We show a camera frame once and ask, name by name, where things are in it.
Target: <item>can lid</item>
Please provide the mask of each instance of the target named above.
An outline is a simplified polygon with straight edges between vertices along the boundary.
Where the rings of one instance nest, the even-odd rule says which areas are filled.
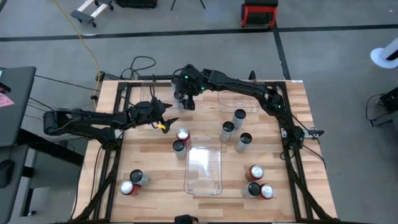
[[[260,165],[254,165],[250,168],[250,173],[254,178],[260,179],[264,176],[264,169]]]
[[[244,112],[244,110],[242,110],[242,109],[237,109],[235,111],[235,117],[238,119],[243,119],[246,117],[246,112]]]
[[[261,185],[261,195],[266,199],[274,197],[274,189],[269,184]]]
[[[234,130],[234,128],[235,128],[234,124],[230,121],[226,121],[223,124],[223,130],[226,132],[231,132]]]
[[[179,129],[179,131],[177,132],[177,137],[179,139],[186,139],[189,136],[189,131],[186,129]]]
[[[175,99],[177,99],[177,100],[181,100],[182,98],[184,98],[184,95],[183,94],[181,94],[181,92],[177,92],[177,91],[175,91],[174,92],[174,98]]]
[[[251,134],[249,133],[242,133],[241,134],[241,142],[245,143],[245,144],[249,144],[252,141],[252,137]]]
[[[125,180],[120,185],[120,191],[122,192],[122,194],[129,194],[130,192],[132,192],[133,188],[134,184],[132,184],[130,180]]]
[[[173,149],[174,151],[181,152],[185,149],[185,143],[181,140],[176,140],[173,143]]]
[[[261,193],[260,185],[253,182],[248,185],[249,193],[253,196],[258,196]]]
[[[142,176],[143,176],[143,175],[144,175],[144,174],[142,173],[141,170],[133,170],[133,171],[130,173],[130,180],[131,180],[133,183],[139,182],[139,181],[142,179]]]

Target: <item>red stool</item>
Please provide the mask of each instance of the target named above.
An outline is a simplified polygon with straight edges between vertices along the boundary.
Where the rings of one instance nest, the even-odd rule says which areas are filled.
[[[268,24],[270,29],[274,28],[277,16],[278,0],[244,0],[241,7],[242,23]]]

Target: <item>floor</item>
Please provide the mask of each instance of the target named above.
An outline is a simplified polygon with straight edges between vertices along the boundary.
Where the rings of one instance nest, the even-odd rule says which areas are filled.
[[[67,14],[83,4],[82,0],[58,1]],[[199,0],[189,0],[177,1],[173,11],[172,0],[159,1],[153,10],[115,5],[114,11],[105,11],[96,19],[97,28],[76,20],[73,23],[87,37],[115,34],[86,40],[101,69],[115,75],[135,56],[147,55],[157,64],[143,75],[171,74],[191,63],[235,78],[247,78],[254,70],[260,79],[283,80],[290,76],[303,80],[315,124],[325,130],[320,138],[322,154],[338,216],[354,222],[395,223],[398,133],[391,124],[373,128],[364,110],[371,95],[386,93],[398,84],[397,69],[379,68],[369,58],[372,49],[397,37],[398,1],[280,0],[280,32],[275,33],[261,32],[263,26],[247,27],[247,33],[231,31],[240,29],[243,0],[203,1],[206,9]],[[388,24],[395,25],[377,29],[383,28],[378,25]],[[294,27],[318,28],[287,29]],[[209,30],[213,34],[198,35],[191,30]],[[178,35],[167,33],[174,31]],[[275,44],[279,37],[282,45]],[[38,75],[95,87],[95,64],[53,1],[5,3],[0,12],[0,49],[1,67],[33,65]],[[149,63],[138,60],[137,67]],[[43,89],[52,94],[45,94]],[[31,97],[53,107],[93,110],[91,95],[89,90],[36,78]],[[372,102],[369,113],[374,117],[383,110]],[[36,118],[25,117],[23,127],[45,136],[38,119],[42,111],[28,108],[26,115]],[[77,152],[85,153],[86,142],[71,144]],[[28,163],[34,158],[33,152],[29,158]],[[34,192],[31,209],[37,214],[19,217],[23,197],[19,194],[10,223],[66,221],[75,197],[78,168],[42,154],[37,156],[36,167],[40,175],[32,184],[40,188]],[[51,171],[45,173],[46,167]],[[23,179],[20,192],[26,184]]]

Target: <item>pink paper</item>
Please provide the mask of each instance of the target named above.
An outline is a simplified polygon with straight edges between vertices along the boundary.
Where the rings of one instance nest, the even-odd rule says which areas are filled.
[[[2,108],[3,106],[9,106],[9,105],[13,105],[14,102],[12,102],[10,100],[10,98],[8,98],[6,95],[0,93],[0,108]]]

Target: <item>soda can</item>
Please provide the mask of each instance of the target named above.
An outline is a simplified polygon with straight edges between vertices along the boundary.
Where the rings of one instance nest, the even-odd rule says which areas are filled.
[[[183,141],[184,143],[187,143],[190,137],[190,133],[187,129],[179,129],[177,131],[177,139]]]
[[[246,117],[246,112],[242,109],[237,109],[234,113],[234,116],[232,118],[232,123],[234,124],[236,129],[239,129],[244,121],[244,118]]]
[[[184,159],[185,156],[187,155],[187,150],[186,150],[186,147],[185,147],[185,143],[183,141],[181,141],[181,140],[174,141],[173,149],[174,149],[175,155],[179,159]]]
[[[261,198],[263,199],[271,199],[275,195],[274,189],[269,184],[262,184],[261,185]]]
[[[125,180],[120,185],[120,192],[124,195],[137,195],[139,189],[141,189],[141,186],[133,184],[130,180]]]
[[[231,138],[231,136],[232,136],[234,128],[235,128],[235,126],[234,126],[234,124],[232,122],[230,122],[230,121],[224,122],[223,129],[221,130],[220,139],[223,142],[228,141]]]
[[[179,92],[174,92],[174,103],[176,104],[178,110],[183,110],[184,105],[181,103],[181,100],[184,98],[184,95],[180,94]]]
[[[150,177],[141,170],[133,170],[130,173],[130,180],[133,184],[138,184],[141,187],[144,187],[149,184]]]
[[[237,152],[244,152],[252,141],[252,137],[249,133],[242,133],[238,142],[235,145]]]
[[[259,180],[263,176],[264,176],[264,169],[260,165],[253,165],[244,173],[244,177],[249,182]]]
[[[244,186],[241,192],[245,198],[255,198],[260,195],[261,188],[259,184],[253,182]]]

